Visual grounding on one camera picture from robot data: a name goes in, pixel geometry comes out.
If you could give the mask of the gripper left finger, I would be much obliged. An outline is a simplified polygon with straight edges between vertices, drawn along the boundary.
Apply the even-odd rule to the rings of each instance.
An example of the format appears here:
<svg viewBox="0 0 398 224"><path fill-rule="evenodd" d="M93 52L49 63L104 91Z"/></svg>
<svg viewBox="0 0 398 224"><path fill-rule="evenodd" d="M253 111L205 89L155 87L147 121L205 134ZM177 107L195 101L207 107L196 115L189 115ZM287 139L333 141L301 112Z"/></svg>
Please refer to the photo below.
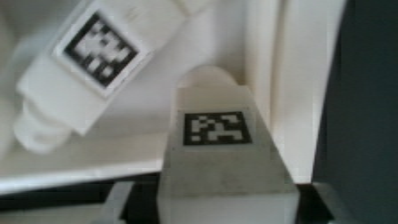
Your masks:
<svg viewBox="0 0 398 224"><path fill-rule="evenodd" d="M113 184L104 204L100 206L99 216L92 220L90 224L125 224L120 215L123 211L132 186L134 186L132 181L122 181Z"/></svg>

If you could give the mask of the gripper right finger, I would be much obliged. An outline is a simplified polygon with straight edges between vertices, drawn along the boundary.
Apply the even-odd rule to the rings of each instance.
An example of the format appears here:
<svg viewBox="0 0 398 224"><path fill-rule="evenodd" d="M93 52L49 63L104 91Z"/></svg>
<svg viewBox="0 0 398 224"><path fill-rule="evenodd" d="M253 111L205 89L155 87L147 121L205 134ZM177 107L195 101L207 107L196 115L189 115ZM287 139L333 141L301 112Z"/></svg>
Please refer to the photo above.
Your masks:
<svg viewBox="0 0 398 224"><path fill-rule="evenodd" d="M362 224L353 218L331 186L319 182L314 182L312 185L333 217L326 224Z"/></svg>

